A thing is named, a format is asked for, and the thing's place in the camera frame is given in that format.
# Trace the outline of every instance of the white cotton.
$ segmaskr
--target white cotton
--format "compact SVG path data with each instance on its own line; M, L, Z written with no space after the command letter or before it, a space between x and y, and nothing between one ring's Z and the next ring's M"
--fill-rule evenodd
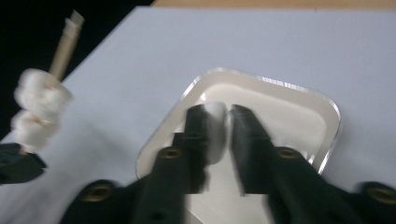
M28 69L22 73L14 95L22 108L49 122L57 122L59 114L72 99L71 92L58 80L37 69Z
M56 132L58 123L48 123L29 111L22 110L12 119L11 128L17 143L29 148L40 149Z

